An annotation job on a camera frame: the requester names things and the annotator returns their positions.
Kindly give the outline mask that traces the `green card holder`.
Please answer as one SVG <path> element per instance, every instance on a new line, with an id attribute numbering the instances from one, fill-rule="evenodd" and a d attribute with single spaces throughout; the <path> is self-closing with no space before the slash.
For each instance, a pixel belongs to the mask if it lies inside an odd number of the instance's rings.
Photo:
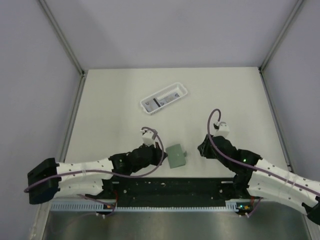
<path id="1" fill-rule="evenodd" d="M 186 165 L 187 153 L 183 151 L 183 148 L 180 144 L 171 145 L 167 147 L 165 151 L 167 153 L 167 159 L 169 167 L 171 169 L 179 168 Z"/>

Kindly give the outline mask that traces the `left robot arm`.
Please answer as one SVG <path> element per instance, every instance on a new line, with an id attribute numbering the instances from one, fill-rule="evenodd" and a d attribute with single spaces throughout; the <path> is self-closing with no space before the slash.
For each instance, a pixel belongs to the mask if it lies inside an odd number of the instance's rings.
<path id="1" fill-rule="evenodd" d="M 47 158 L 27 174 L 28 201 L 39 205 L 58 197 L 72 195 L 100 195 L 109 198 L 114 191 L 112 177 L 124 179 L 143 178 L 153 173 L 138 175 L 140 170 L 154 166 L 158 169 L 167 158 L 167 153 L 158 144 L 146 145 L 125 153 L 83 163 L 56 162 Z"/>

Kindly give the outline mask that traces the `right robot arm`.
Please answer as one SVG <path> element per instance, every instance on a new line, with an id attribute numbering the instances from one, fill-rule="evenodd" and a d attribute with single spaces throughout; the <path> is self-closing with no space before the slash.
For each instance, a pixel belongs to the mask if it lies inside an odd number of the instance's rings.
<path id="1" fill-rule="evenodd" d="M 239 198 L 263 198 L 299 211 L 320 223 L 320 183 L 284 170 L 249 150 L 236 148 L 223 136 L 206 135 L 197 147 L 206 159 L 232 171 L 233 192 Z"/>

